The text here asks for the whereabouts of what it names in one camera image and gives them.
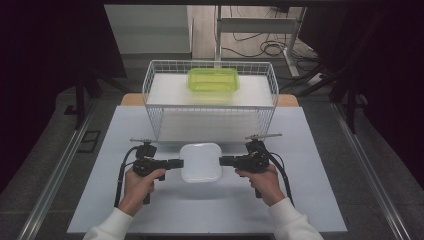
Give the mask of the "wooden table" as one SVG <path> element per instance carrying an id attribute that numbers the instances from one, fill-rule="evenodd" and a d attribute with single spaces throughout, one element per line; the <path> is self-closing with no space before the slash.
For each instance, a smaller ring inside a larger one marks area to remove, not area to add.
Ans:
<path id="1" fill-rule="evenodd" d="M 125 94 L 121 101 L 122 106 L 143 106 L 144 100 L 141 93 Z M 280 94 L 278 97 L 278 107 L 299 107 L 297 98 L 292 94 Z"/>

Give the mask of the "dark curtain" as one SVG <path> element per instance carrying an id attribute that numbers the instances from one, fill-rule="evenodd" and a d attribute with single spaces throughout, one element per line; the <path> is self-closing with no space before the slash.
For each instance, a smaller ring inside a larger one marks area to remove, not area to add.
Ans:
<path id="1" fill-rule="evenodd" d="M 424 0 L 383 0 L 387 10 L 354 70 L 365 115 L 424 188 Z M 372 8 L 309 7 L 299 38 L 339 70 Z"/>
<path id="2" fill-rule="evenodd" d="M 78 80 L 124 78 L 103 0 L 0 0 L 0 193 Z"/>

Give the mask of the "black metal stand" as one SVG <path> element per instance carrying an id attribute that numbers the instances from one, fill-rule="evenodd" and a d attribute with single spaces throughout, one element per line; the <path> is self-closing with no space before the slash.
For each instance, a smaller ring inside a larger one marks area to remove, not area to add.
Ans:
<path id="1" fill-rule="evenodd" d="M 340 102 L 343 96 L 347 96 L 345 122 L 352 134 L 355 130 L 355 109 L 356 109 L 356 94 L 357 94 L 357 75 L 356 68 L 360 63 L 360 58 L 364 54 L 367 45 L 369 44 L 376 27 L 379 24 L 380 16 L 374 14 L 364 26 L 357 39 L 351 54 L 347 57 L 343 67 L 334 74 L 336 84 L 329 94 L 332 102 Z"/>
<path id="2" fill-rule="evenodd" d="M 96 69 L 80 71 L 75 79 L 76 105 L 69 105 L 64 112 L 65 115 L 76 116 L 76 130 L 82 127 L 84 120 L 88 116 L 88 113 L 85 111 L 85 94 L 88 94 L 92 99 L 98 99 L 102 96 L 103 91 L 98 83 L 99 80 L 106 82 L 123 93 L 130 92 L 128 87 Z"/>

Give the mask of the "grey metal desk frame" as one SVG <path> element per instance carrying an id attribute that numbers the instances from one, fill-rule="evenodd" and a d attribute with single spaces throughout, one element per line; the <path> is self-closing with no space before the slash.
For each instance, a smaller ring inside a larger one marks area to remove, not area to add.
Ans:
<path id="1" fill-rule="evenodd" d="M 306 7 L 301 7 L 299 13 L 292 18 L 254 18 L 254 17 L 223 17 L 222 7 L 217 5 L 214 13 L 215 23 L 215 53 L 214 59 L 222 58 L 221 35 L 223 33 L 253 33 L 253 34 L 288 34 L 289 41 L 284 44 L 282 53 L 292 77 L 299 77 L 299 71 L 294 62 L 294 46 L 301 28 Z"/>

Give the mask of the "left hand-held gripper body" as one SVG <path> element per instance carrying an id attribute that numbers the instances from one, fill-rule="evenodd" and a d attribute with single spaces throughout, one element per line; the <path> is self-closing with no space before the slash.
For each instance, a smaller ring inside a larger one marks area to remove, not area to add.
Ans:
<path id="1" fill-rule="evenodd" d="M 150 142 L 144 142 L 142 145 L 136 148 L 136 160 L 133 162 L 133 171 L 141 176 L 145 177 L 157 169 L 165 169 L 165 160 L 155 160 L 154 155 L 156 153 L 156 147 L 152 146 Z M 165 180 L 165 174 L 157 178 L 159 181 Z M 150 194 L 146 196 L 143 204 L 150 203 Z"/>

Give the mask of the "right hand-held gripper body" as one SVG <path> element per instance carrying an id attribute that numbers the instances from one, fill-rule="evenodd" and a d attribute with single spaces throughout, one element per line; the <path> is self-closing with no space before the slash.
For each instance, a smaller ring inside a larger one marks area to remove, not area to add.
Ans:
<path id="1" fill-rule="evenodd" d="M 249 143 L 247 163 L 243 164 L 242 168 L 238 169 L 250 173 L 262 173 L 269 165 L 274 165 L 277 169 L 277 173 L 281 170 L 281 164 L 266 149 L 264 143 L 255 139 Z"/>

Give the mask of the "green translucent plastic container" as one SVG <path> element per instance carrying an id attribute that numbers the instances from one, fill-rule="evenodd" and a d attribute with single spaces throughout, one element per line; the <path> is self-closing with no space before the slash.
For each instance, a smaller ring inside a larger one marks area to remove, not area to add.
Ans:
<path id="1" fill-rule="evenodd" d="M 239 75 L 233 68 L 193 68 L 188 72 L 187 87 L 193 92 L 235 92 Z"/>

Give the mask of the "aluminium floor rail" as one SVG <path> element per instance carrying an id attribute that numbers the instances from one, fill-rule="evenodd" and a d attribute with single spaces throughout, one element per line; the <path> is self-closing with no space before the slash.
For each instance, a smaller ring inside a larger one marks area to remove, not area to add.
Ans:
<path id="1" fill-rule="evenodd" d="M 345 115 L 343 108 L 339 104 L 334 103 L 331 103 L 331 108 L 337 116 L 340 127 L 352 148 L 360 168 L 363 171 L 370 189 L 373 192 L 395 239 L 412 240 L 399 211 L 397 210 L 394 202 L 390 198 L 377 173 L 375 172 L 358 136 L 350 130 L 346 122 L 347 116 Z"/>
<path id="2" fill-rule="evenodd" d="M 81 143 L 83 136 L 94 116 L 98 101 L 91 100 L 86 110 L 86 117 L 82 121 L 80 128 L 75 130 L 70 139 L 64 153 L 53 169 L 45 187 L 43 188 L 39 198 L 37 199 L 34 208 L 23 225 L 17 240 L 35 240 L 44 219 L 47 216 L 53 200 L 63 182 L 63 179 L 69 169 L 70 164 L 77 152 L 78 146 Z"/>

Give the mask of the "person's left hand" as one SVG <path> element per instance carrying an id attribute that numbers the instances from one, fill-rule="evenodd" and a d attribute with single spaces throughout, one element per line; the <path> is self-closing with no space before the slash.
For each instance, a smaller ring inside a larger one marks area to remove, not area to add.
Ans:
<path id="1" fill-rule="evenodd" d="M 165 173 L 165 169 L 157 169 L 149 175 L 141 177 L 130 168 L 125 173 L 124 196 L 118 209 L 134 217 L 142 209 L 146 196 L 154 191 L 154 180 Z"/>

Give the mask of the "white plastic container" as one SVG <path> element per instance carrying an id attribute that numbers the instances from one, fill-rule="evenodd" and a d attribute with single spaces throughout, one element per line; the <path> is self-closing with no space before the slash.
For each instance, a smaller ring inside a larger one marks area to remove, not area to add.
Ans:
<path id="1" fill-rule="evenodd" d="M 182 179 L 187 183 L 215 182 L 222 176 L 219 158 L 221 148 L 215 143 L 184 145 L 180 150 L 180 159 L 184 161 L 181 170 Z"/>

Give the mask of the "white cabinet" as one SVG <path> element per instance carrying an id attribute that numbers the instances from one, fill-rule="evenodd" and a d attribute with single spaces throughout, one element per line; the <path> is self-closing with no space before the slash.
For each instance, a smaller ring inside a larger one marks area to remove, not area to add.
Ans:
<path id="1" fill-rule="evenodd" d="M 190 54 L 192 7 L 105 5 L 121 54 Z"/>

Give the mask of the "white wire basket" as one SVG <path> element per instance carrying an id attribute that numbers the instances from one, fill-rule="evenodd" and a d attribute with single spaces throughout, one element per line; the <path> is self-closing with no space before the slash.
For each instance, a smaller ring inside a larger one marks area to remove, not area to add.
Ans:
<path id="1" fill-rule="evenodd" d="M 193 68 L 233 68 L 235 92 L 193 92 Z M 269 62 L 153 60 L 142 86 L 155 138 L 160 142 L 244 142 L 268 132 L 279 88 Z"/>

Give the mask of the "person's right hand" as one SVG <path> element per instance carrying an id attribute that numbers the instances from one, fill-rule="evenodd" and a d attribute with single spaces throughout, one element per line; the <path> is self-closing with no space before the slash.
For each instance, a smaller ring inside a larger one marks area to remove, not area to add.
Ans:
<path id="1" fill-rule="evenodd" d="M 262 195 L 264 203 L 271 207 L 285 199 L 279 184 L 277 169 L 274 165 L 269 165 L 262 173 L 250 173 L 236 169 L 235 173 L 240 177 L 247 177 L 252 188 L 258 190 Z"/>

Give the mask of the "black floor bracket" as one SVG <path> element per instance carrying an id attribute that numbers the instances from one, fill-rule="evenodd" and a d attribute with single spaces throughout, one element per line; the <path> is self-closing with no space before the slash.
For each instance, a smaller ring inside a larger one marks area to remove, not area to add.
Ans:
<path id="1" fill-rule="evenodd" d="M 86 131 L 79 144 L 77 152 L 78 153 L 93 153 L 98 144 L 100 134 L 101 134 L 100 130 Z"/>

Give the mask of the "white power strip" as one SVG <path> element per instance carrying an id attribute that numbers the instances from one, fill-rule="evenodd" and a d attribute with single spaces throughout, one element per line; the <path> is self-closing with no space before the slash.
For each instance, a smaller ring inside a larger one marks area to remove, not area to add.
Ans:
<path id="1" fill-rule="evenodd" d="M 315 84 L 317 84 L 318 82 L 320 82 L 323 78 L 325 77 L 325 75 L 324 74 L 322 74 L 322 73 L 318 73 L 318 74 L 316 74 L 315 76 L 313 76 L 308 82 L 307 82 L 307 84 L 309 85 L 309 86 L 313 86 L 313 85 L 315 85 Z"/>

